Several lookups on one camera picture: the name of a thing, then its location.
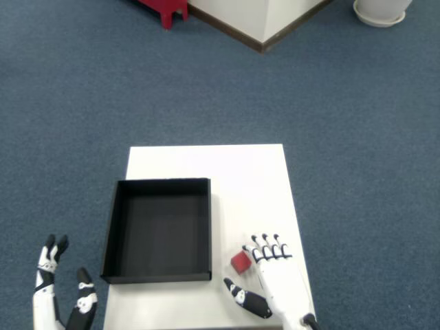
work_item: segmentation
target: white flower pot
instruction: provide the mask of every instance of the white flower pot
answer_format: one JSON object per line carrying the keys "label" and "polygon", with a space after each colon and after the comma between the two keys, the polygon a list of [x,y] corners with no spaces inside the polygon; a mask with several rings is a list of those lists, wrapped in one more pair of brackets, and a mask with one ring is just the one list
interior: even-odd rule
{"label": "white flower pot", "polygon": [[405,10],[413,0],[355,0],[353,8],[361,21],[388,27],[403,21]]}

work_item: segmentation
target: robot finger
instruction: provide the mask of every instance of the robot finger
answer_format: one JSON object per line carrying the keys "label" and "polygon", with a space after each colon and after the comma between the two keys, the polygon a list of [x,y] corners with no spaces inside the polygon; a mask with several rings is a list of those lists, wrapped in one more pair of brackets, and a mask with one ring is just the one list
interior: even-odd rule
{"label": "robot finger", "polygon": [[272,254],[272,251],[270,250],[269,246],[267,245],[267,242],[262,239],[261,237],[252,235],[252,240],[258,244],[258,247],[261,249],[263,256],[265,257],[266,260],[270,260],[272,258],[274,258],[274,255]]}
{"label": "robot finger", "polygon": [[80,268],[78,278],[78,300],[70,314],[66,330],[90,330],[94,321],[98,297],[95,286],[85,268]]}
{"label": "robot finger", "polygon": [[281,252],[278,242],[272,236],[263,234],[263,238],[269,246],[270,250],[272,251],[275,259],[283,257],[283,253]]}
{"label": "robot finger", "polygon": [[54,253],[54,260],[58,263],[60,261],[60,256],[69,246],[69,239],[66,235],[61,237],[61,239],[56,244],[56,252]]}
{"label": "robot finger", "polygon": [[278,234],[275,234],[274,238],[276,239],[276,241],[278,242],[278,245],[280,246],[281,253],[283,253],[283,257],[286,258],[286,259],[287,258],[291,258],[292,257],[292,253],[290,252],[290,249],[287,246],[287,244],[280,242]]}
{"label": "robot finger", "polygon": [[44,244],[43,249],[41,250],[40,260],[50,258],[50,251],[54,246],[54,243],[55,235],[50,234],[46,239],[46,243]]}
{"label": "robot finger", "polygon": [[235,302],[242,306],[242,308],[251,313],[260,316],[261,318],[269,318],[272,312],[267,305],[266,299],[251,291],[245,291],[239,286],[235,285],[229,278],[224,278],[224,283],[229,289],[230,293],[235,299]]}
{"label": "robot finger", "polygon": [[260,250],[252,245],[243,245],[243,250],[245,250],[248,254],[251,254],[254,257],[255,263],[259,264],[262,260],[265,260],[265,257],[261,254]]}

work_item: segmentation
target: red cube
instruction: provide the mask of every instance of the red cube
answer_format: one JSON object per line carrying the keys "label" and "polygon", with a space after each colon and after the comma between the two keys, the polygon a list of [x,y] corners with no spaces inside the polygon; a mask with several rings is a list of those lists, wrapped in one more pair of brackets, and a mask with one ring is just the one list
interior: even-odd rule
{"label": "red cube", "polygon": [[238,274],[242,274],[248,270],[251,264],[251,260],[244,251],[241,251],[231,258],[231,265]]}

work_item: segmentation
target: black box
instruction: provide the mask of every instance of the black box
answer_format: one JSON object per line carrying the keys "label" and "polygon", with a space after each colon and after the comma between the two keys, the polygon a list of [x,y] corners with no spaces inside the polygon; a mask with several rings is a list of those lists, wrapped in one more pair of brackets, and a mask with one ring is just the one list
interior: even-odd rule
{"label": "black box", "polygon": [[209,281],[210,180],[119,181],[101,277],[111,284]]}

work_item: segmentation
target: white robotic hand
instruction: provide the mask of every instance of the white robotic hand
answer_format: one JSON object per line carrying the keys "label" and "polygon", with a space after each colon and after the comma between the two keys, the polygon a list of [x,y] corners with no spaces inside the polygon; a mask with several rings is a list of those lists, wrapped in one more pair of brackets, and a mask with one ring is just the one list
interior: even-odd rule
{"label": "white robotic hand", "polygon": [[312,314],[313,307],[307,286],[297,263],[286,244],[272,237],[252,236],[255,245],[244,245],[243,249],[252,256],[258,271],[266,300],[250,291],[237,287],[229,278],[225,283],[236,302],[243,308],[268,318],[275,314],[283,321],[284,330],[313,330],[319,326]]}
{"label": "white robotic hand", "polygon": [[94,284],[85,268],[78,270],[79,297],[66,327],[58,313],[58,303],[54,293],[54,272],[61,254],[68,245],[66,236],[55,243],[55,236],[49,235],[41,250],[33,297],[34,330],[89,330],[91,327],[98,299]]}

